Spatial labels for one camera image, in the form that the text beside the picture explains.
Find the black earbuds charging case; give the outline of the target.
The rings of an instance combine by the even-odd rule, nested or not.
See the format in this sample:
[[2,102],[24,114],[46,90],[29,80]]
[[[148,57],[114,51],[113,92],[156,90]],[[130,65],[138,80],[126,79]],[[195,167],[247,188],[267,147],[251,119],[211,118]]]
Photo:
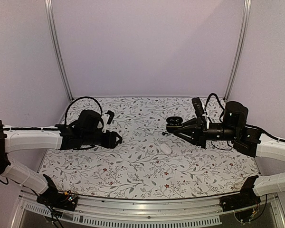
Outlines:
[[183,119],[178,116],[171,116],[166,119],[166,130],[168,133],[173,133],[183,127]]

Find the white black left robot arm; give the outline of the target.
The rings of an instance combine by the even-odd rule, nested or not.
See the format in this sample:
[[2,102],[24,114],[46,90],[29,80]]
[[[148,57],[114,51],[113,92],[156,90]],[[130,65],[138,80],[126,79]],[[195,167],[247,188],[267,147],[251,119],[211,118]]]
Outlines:
[[9,159],[8,154],[34,149],[79,150],[82,146],[114,149],[123,139],[107,129],[113,118],[111,111],[99,114],[83,110],[72,123],[50,127],[12,127],[0,120],[0,176],[34,190],[50,206],[57,206],[61,196],[51,178]]

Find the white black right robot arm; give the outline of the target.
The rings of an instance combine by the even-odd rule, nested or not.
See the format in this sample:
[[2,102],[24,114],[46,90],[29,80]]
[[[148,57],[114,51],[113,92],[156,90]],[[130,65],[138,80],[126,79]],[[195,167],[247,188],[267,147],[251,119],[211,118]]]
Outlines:
[[199,98],[193,98],[195,118],[184,122],[181,117],[169,117],[166,129],[192,145],[206,147],[207,141],[230,141],[233,148],[249,157],[267,157],[285,162],[285,139],[272,136],[260,127],[247,124],[248,109],[241,103],[226,103],[221,123],[206,118]]

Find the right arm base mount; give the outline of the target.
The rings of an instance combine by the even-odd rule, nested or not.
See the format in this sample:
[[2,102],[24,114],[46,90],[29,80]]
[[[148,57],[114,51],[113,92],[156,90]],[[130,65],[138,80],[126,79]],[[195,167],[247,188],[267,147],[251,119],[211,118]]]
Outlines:
[[222,207],[223,211],[226,212],[241,209],[260,203],[260,197],[253,191],[254,182],[258,177],[258,175],[248,177],[239,193],[219,198],[219,205]]

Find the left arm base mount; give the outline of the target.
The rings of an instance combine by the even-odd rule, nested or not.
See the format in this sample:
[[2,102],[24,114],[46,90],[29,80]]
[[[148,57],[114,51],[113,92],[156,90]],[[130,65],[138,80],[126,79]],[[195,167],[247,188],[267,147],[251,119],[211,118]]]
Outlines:
[[48,207],[75,211],[78,203],[78,194],[67,191],[58,191],[51,178],[43,174],[47,181],[47,189],[44,193],[37,196],[37,203],[44,204]]

